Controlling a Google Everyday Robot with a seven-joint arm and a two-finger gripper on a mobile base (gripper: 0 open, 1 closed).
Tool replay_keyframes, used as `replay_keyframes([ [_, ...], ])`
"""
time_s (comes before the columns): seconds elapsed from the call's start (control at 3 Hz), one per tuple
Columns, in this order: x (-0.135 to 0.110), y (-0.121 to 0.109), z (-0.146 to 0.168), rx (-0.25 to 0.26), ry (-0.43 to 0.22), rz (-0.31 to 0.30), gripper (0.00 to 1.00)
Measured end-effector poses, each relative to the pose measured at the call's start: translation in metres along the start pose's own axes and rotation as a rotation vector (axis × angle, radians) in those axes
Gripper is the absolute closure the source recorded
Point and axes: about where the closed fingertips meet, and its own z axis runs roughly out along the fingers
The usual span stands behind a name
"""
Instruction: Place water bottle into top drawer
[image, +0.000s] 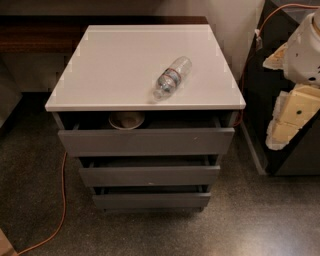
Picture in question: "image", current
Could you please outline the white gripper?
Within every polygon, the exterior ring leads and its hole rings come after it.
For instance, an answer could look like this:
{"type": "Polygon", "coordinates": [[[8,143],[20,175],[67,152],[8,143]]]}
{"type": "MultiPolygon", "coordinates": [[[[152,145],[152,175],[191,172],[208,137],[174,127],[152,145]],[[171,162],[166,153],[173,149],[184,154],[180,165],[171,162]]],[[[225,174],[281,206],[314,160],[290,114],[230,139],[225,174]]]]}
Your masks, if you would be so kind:
{"type": "Polygon", "coordinates": [[[265,141],[271,150],[282,150],[320,110],[320,88],[314,86],[320,85],[319,28],[317,9],[306,16],[287,43],[263,62],[264,68],[283,69],[284,76],[297,84],[277,97],[265,141]]]}

